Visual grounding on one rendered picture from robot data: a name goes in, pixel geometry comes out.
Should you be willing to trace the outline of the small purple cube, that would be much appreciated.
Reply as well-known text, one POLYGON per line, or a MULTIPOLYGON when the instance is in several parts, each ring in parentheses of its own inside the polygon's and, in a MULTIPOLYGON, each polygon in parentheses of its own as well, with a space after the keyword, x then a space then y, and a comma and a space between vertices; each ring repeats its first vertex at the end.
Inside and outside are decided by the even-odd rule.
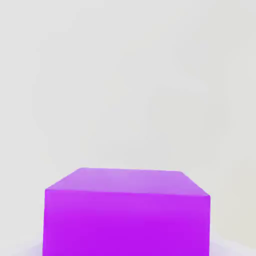
POLYGON ((42 256, 210 256, 210 219, 180 171, 80 168, 45 190, 42 256))

